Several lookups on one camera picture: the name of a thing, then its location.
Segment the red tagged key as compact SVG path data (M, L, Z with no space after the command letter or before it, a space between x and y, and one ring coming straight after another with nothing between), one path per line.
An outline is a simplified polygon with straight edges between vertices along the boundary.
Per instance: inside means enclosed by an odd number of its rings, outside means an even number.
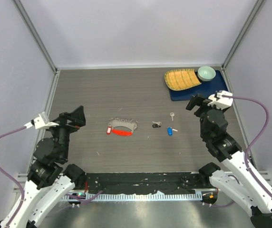
M111 134L111 132L112 132L112 127L111 127L111 126L109 126L109 127L107 128L107 135L110 135L110 134Z

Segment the blue tagged key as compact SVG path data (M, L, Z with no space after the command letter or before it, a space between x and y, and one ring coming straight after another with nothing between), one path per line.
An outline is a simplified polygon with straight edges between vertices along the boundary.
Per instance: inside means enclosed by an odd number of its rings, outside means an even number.
M173 136L173 133L174 132L178 132L178 130L177 129L174 129L174 128L172 128L172 127L168 127L167 128L167 134L169 135L169 136Z

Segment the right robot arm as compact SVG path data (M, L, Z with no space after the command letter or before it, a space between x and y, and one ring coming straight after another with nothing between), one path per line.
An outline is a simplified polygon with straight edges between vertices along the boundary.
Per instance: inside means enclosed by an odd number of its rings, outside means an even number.
M209 153L228 168L237 178L233 181L219 166L211 162L203 166L198 180L201 186L222 190L250 217L256 228L272 228L272 186L249 160L249 152L243 151L227 132L228 122L224 112L237 99L228 91L218 91L208 98L200 94L192 96L186 109L195 106L195 116L200 119L200 137Z

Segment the black tagged key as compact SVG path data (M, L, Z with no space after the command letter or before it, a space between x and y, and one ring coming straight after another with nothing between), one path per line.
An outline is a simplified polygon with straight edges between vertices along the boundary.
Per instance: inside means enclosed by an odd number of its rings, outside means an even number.
M162 126L162 122L152 122L153 128L160 128Z

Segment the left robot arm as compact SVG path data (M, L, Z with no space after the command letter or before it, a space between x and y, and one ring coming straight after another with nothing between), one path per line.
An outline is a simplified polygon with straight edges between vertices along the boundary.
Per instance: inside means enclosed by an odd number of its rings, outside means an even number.
M86 125L84 107L80 105L72 112L63 112L49 120L45 112L11 132L0 135L0 139L34 127L46 130L51 137L41 139L33 153L27 180L21 185L0 167L0 171L19 188L21 195L10 213L0 221L0 228L37 228L59 200L72 189L81 189L85 184L85 172L75 164L63 169L68 162L70 135Z

